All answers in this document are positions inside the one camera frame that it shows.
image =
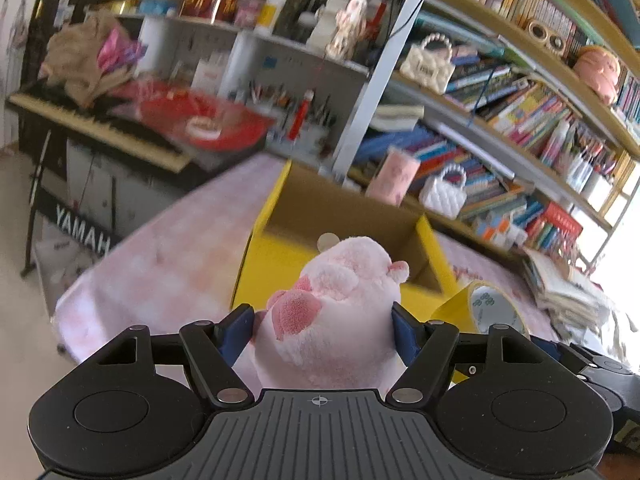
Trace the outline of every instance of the floor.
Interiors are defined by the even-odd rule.
[[[29,410],[73,363],[56,352],[35,272],[22,280],[32,166],[0,153],[0,479],[34,480],[42,467],[27,432]],[[59,182],[48,183],[60,189]]]

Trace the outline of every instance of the red marker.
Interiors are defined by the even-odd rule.
[[[296,117],[293,119],[293,124],[287,134],[287,139],[296,140],[296,137],[300,133],[300,128],[302,127],[302,123],[305,122],[306,114],[309,112],[309,106],[311,105],[311,101],[314,100],[314,91],[307,90],[305,92],[305,97],[302,99],[300,103],[300,107],[296,113]]]

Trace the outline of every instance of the stuffed toy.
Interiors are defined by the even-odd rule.
[[[607,49],[597,45],[585,46],[574,65],[574,72],[607,106],[618,97],[620,63]]]
[[[236,372],[254,394],[261,386],[378,388],[384,396],[405,370],[391,308],[408,277],[408,264],[392,262],[371,238],[341,241],[256,313],[250,345],[255,374],[246,362]]]

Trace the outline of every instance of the white wall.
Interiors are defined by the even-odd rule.
[[[15,142],[18,140],[17,137],[17,123],[15,121],[14,114],[4,113],[4,92],[7,90],[9,92],[17,89],[20,85],[20,70],[22,67],[21,59],[12,59],[12,62],[9,63],[9,57],[6,53],[7,41],[9,38],[9,32],[11,30],[12,25],[14,24],[14,19],[16,12],[18,12],[18,7],[20,6],[21,0],[9,0],[9,7],[7,10],[6,18],[4,20],[4,27],[0,30],[0,78],[3,81],[3,85],[0,88],[0,148],[4,145],[9,144],[11,142]],[[27,0],[26,7],[26,18],[27,20],[31,17],[31,12],[33,10],[33,5],[35,0]]]

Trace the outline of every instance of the metal pivot screw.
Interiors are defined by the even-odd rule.
[[[243,402],[248,396],[248,393],[240,388],[225,388],[218,392],[218,400],[225,404]]]
[[[415,404],[422,400],[422,392],[415,388],[398,388],[391,396],[395,402],[401,404]]]

